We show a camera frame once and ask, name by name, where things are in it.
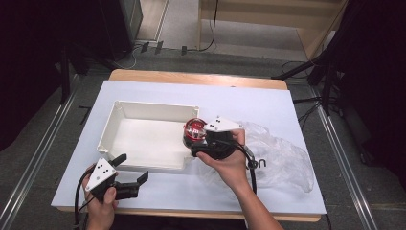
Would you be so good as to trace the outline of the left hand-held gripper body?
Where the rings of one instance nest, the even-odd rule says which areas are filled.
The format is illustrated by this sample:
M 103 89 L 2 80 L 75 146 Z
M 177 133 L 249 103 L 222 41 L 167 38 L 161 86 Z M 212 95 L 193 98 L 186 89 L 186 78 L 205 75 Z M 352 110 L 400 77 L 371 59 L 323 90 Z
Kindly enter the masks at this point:
M 118 182 L 116 180 L 116 167 L 111 165 L 111 161 L 105 158 L 98 160 L 85 187 L 85 191 L 90 192 L 100 202 L 103 202 L 104 193 L 110 187 L 116 189 L 117 200 L 137 197 L 140 185 L 137 181 L 132 183 Z

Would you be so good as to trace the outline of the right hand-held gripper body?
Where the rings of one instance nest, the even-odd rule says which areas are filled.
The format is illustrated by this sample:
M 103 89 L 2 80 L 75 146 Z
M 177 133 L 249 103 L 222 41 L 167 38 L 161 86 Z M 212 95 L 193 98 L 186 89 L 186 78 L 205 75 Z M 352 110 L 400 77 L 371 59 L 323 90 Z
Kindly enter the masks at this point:
M 241 129 L 241 125 L 226 119 L 217 117 L 204 125 L 206 131 L 206 143 L 209 154 L 213 159 L 224 159 L 235 151 L 233 130 Z

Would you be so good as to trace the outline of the red clear toy ball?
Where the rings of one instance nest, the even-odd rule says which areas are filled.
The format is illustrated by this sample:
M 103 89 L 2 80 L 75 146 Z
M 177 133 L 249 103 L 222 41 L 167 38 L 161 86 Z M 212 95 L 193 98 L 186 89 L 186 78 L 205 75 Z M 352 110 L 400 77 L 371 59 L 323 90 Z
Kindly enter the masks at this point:
M 192 118 L 184 124 L 183 143 L 190 149 L 193 144 L 202 143 L 206 138 L 205 125 L 200 118 Z

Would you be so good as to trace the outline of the white plastic bin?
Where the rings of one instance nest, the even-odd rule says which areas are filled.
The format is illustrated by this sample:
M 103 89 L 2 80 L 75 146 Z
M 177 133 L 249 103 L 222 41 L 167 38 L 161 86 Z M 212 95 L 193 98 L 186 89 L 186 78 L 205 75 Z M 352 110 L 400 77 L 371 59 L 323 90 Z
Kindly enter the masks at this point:
M 129 170 L 182 170 L 192 159 L 183 143 L 184 124 L 198 116 L 192 105 L 116 101 L 97 146 Z

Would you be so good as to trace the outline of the translucent white plastic bag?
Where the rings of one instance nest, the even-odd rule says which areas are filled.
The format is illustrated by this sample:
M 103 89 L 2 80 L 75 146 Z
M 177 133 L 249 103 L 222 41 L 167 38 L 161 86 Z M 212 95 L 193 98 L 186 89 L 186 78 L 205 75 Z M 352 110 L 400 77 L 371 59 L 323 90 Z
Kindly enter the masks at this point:
M 242 123 L 232 131 L 236 149 L 246 157 L 253 189 L 289 185 L 310 193 L 315 175 L 308 153 L 289 141 L 272 136 L 254 123 Z

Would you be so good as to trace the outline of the person's left hand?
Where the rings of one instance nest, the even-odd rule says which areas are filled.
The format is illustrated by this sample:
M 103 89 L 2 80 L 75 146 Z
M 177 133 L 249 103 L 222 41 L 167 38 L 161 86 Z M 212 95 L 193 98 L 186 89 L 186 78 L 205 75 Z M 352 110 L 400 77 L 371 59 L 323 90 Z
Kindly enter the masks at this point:
M 104 193 L 103 202 L 99 202 L 96 198 L 91 200 L 93 195 L 90 192 L 84 192 L 88 213 L 86 230 L 110 230 L 119 203 L 116 193 L 114 187 L 108 188 Z

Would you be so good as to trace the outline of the person's dark clothing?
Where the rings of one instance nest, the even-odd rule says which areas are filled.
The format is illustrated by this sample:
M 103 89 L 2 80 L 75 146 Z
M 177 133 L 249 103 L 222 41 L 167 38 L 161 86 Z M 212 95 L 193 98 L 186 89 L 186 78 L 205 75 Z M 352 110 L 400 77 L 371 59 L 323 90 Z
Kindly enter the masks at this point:
M 110 230 L 247 230 L 241 219 L 117 215 Z

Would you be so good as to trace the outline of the white table sheet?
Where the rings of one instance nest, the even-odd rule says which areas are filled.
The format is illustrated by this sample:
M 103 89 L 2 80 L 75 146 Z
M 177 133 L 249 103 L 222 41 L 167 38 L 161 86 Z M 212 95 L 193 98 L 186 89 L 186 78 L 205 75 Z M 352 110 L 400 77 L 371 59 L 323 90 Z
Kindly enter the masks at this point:
M 233 121 L 253 122 L 299 148 L 305 147 L 305 139 L 287 90 L 107 80 L 101 87 L 56 190 L 52 204 L 58 210 L 71 212 L 76 203 L 83 201 L 79 178 L 89 165 L 101 158 L 97 145 L 116 101 L 192 105 L 199 108 L 198 115 L 204 120 L 223 116 Z M 148 180 L 142 185 L 138 197 L 120 201 L 119 212 L 131 215 L 241 218 L 240 206 L 231 191 L 207 185 L 199 178 L 197 167 L 200 163 L 200 160 L 194 159 L 183 170 L 129 170 L 120 166 L 120 180 L 131 182 L 145 172 L 148 172 Z

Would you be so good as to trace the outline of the wooden table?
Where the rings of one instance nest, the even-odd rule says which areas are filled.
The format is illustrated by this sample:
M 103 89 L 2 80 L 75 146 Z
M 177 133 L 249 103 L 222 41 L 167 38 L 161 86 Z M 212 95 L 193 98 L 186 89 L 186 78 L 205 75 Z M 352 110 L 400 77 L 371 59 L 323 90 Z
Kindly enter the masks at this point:
M 288 91 L 285 82 L 282 80 L 251 79 L 236 76 L 190 74 L 165 71 L 115 70 L 112 72 L 109 81 L 215 85 Z

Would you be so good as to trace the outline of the black stand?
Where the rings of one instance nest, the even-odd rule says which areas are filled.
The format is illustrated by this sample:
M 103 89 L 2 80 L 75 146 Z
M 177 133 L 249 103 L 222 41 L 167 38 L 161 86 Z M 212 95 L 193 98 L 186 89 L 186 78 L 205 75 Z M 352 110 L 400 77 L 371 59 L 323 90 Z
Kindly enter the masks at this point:
M 335 64 L 330 61 L 327 57 L 319 55 L 314 59 L 311 59 L 292 70 L 282 73 L 279 76 L 272 77 L 272 80 L 287 80 L 294 75 L 303 72 L 304 70 L 312 68 L 311 73 L 307 77 L 307 82 L 309 85 L 317 85 L 322 79 L 325 79 L 324 86 L 322 89 L 321 105 L 326 115 L 329 116 L 329 98 L 330 90 L 333 84 L 333 79 L 337 75 L 337 70 Z

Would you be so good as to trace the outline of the light wooden shelf unit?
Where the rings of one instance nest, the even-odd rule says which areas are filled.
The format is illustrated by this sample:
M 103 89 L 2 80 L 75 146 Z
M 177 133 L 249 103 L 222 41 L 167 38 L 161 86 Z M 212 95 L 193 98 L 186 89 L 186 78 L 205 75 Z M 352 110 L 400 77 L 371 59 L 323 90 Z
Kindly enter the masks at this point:
M 308 59 L 317 56 L 332 31 L 341 23 L 349 0 L 198 0 L 197 48 L 201 21 L 217 19 L 297 29 Z

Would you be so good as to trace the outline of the black curtain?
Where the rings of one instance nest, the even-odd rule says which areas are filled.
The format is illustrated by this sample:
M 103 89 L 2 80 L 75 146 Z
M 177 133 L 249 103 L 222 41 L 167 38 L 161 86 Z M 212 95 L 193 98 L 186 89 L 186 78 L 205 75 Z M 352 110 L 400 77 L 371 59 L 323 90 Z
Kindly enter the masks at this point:
M 366 162 L 406 191 L 406 0 L 349 0 L 323 58 L 343 74 L 335 84 Z
M 61 49 L 84 74 L 79 43 L 91 0 L 0 0 L 0 151 L 61 88 Z

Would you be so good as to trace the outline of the dark cabinet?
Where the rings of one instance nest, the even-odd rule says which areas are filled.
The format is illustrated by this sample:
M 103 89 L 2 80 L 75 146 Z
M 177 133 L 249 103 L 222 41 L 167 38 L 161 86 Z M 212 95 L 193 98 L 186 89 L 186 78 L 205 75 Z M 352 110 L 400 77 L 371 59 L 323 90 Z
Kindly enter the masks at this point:
M 143 21 L 140 0 L 99 0 L 107 32 L 108 54 L 122 59 L 133 50 Z

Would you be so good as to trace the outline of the metal floor rail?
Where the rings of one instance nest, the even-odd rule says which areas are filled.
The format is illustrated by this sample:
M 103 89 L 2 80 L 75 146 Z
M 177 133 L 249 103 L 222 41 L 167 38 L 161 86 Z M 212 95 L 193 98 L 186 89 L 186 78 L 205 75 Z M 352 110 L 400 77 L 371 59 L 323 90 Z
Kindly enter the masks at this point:
M 336 133 L 333 122 L 321 107 L 318 109 L 318 114 L 323 124 L 324 130 L 327 134 L 327 138 L 330 142 L 334 156 L 340 168 L 341 175 L 343 176 L 343 179 L 346 183 L 353 206 L 358 214 L 363 229 L 378 230 L 378 226 L 372 215 L 372 210 L 370 208 L 369 202 L 367 201 L 358 183 L 358 180 L 350 165 L 350 161 L 347 158 L 338 134 Z
M 10 230 L 11 225 L 23 204 L 34 179 L 41 168 L 48 151 L 54 142 L 56 135 L 66 118 L 66 115 L 72 105 L 76 94 L 72 93 L 66 101 L 61 104 L 53 117 L 52 122 L 48 125 L 45 134 L 42 136 L 40 143 L 35 149 L 34 155 L 31 158 L 27 168 L 20 177 L 18 183 L 11 192 L 11 196 L 5 205 L 5 208 L 0 215 L 0 230 Z

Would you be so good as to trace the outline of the black stand post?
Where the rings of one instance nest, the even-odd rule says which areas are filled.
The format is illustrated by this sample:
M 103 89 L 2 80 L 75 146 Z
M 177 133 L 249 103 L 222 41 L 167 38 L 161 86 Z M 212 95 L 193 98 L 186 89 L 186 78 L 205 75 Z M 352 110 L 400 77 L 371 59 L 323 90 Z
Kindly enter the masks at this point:
M 69 60 L 67 49 L 65 46 L 61 49 L 61 100 L 60 103 L 64 104 L 70 95 L 70 73 L 69 73 Z

